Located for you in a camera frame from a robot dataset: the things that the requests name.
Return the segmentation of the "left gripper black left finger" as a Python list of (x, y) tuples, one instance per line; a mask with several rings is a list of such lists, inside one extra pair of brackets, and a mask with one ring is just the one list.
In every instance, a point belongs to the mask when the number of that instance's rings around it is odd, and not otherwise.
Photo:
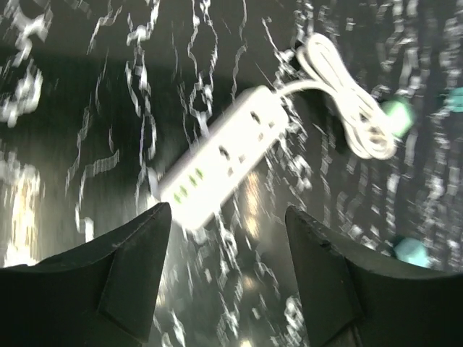
[(171, 230), (162, 202), (35, 265), (1, 270), (3, 346), (148, 342)]

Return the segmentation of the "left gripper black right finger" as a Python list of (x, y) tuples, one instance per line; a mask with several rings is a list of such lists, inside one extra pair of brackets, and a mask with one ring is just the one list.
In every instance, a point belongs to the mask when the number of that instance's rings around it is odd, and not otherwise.
[(311, 346), (460, 346), (462, 275), (418, 267), (288, 207), (286, 231)]

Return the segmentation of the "white power strip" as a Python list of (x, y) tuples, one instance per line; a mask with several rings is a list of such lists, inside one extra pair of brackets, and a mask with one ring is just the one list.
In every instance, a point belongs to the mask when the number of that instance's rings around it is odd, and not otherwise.
[(245, 90), (160, 181), (159, 197), (173, 220), (190, 231), (204, 226), (288, 123), (281, 99), (268, 87)]

